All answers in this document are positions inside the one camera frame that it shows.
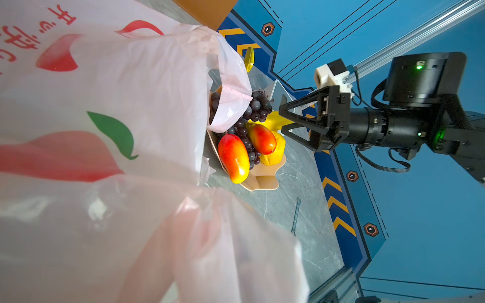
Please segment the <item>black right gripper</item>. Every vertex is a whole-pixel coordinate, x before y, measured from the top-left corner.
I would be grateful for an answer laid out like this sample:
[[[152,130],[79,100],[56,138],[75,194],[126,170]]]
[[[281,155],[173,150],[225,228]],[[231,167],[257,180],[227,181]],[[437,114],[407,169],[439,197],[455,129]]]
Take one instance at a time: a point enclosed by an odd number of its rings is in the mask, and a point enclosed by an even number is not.
[[[304,106],[317,103],[317,116],[308,118],[295,112]],[[322,88],[298,100],[286,102],[279,107],[279,115],[289,120],[281,132],[288,138],[312,151],[335,149],[349,135],[351,94],[341,93],[337,85]],[[317,127],[316,131],[306,127]]]

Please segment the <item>pink printed plastic bag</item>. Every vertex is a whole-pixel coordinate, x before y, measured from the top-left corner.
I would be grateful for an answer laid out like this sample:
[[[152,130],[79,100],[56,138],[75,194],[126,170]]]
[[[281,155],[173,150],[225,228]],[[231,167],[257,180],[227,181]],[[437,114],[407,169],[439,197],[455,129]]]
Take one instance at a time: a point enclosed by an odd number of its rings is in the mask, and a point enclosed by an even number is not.
[[[1,2],[1,301],[306,302],[301,245],[200,185],[251,86],[136,1]]]

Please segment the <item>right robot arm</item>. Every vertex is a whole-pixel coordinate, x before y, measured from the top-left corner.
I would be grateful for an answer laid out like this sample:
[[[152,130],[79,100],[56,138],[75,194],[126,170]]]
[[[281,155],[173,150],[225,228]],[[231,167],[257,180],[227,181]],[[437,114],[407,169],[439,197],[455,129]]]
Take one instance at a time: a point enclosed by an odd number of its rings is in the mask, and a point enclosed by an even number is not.
[[[280,106],[290,121],[282,132],[316,152],[342,144],[354,145],[358,155],[387,148],[400,155],[399,173],[409,171],[410,160],[428,145],[484,183],[484,116],[464,111],[458,98],[466,63],[461,52],[396,57],[369,107],[353,108],[349,90],[324,84]]]

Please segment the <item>yellow banana bunch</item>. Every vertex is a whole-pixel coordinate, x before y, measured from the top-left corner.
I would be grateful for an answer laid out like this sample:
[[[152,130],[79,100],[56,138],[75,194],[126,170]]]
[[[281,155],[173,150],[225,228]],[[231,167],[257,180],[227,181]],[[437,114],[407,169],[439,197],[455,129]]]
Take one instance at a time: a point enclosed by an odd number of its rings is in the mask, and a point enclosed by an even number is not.
[[[270,99],[264,90],[254,90],[251,97],[250,104],[242,115],[244,122],[260,123],[276,132],[281,132],[282,127],[290,123],[274,110],[274,100]]]

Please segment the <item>yellow bell pepper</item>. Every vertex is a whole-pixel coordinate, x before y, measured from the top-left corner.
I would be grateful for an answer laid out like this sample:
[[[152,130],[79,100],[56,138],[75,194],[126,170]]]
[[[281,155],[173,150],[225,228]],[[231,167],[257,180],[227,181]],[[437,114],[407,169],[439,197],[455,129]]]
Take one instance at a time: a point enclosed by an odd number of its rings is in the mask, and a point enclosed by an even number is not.
[[[273,153],[269,155],[260,155],[260,162],[264,165],[277,165],[280,164],[285,152],[286,140],[278,132],[272,131],[272,134],[276,139],[276,148]]]

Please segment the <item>red apple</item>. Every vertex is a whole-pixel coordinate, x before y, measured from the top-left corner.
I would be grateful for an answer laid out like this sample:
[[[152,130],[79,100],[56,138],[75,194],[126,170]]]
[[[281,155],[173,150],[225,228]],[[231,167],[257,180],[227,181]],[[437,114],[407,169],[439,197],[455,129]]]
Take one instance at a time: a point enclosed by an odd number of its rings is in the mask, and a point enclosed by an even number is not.
[[[254,148],[261,154],[269,155],[276,148],[275,136],[262,124],[254,124],[249,127],[248,137]]]

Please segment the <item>dark purple grape bunch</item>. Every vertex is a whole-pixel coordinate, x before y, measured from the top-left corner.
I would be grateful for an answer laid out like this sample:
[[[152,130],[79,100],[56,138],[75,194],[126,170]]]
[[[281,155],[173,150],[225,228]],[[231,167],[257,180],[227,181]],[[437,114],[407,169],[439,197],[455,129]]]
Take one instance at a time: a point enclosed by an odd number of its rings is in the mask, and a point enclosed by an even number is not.
[[[249,129],[252,126],[252,123],[266,121],[269,114],[273,111],[272,103],[274,102],[273,100],[269,99],[269,96],[264,90],[255,90],[251,96],[253,99],[250,101],[245,113],[236,121],[233,126],[231,126],[224,133],[212,133],[213,137],[215,138],[216,147],[219,147],[219,141],[224,136],[237,136],[245,146],[250,161],[250,170],[261,162],[261,153],[254,147],[254,144],[248,134]]]

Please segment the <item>red yellow mango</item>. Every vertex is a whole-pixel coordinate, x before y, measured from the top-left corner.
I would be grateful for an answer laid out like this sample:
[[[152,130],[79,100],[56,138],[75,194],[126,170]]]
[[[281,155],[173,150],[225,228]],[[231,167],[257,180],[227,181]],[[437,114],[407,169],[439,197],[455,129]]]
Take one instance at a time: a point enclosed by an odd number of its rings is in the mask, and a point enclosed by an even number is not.
[[[236,135],[224,135],[218,144],[218,154],[231,181],[245,182],[250,173],[250,159],[243,141]]]

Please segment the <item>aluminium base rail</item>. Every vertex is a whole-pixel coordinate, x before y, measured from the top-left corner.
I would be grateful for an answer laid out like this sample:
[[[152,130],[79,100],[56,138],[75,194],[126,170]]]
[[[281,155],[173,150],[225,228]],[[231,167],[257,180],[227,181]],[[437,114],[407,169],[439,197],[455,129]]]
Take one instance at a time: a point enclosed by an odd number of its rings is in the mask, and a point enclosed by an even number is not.
[[[361,295],[352,268],[343,266],[309,295],[308,302],[355,302]]]

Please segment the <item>aluminium corner post right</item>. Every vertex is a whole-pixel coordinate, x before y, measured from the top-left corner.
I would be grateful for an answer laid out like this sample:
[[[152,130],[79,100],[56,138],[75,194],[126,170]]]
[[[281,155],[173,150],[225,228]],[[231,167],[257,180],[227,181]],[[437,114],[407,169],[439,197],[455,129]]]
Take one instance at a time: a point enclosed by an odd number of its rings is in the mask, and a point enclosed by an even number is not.
[[[467,20],[484,10],[484,0],[459,1],[422,25],[387,45],[377,53],[355,65],[360,77],[364,77],[391,62],[394,57],[403,56],[417,46]]]

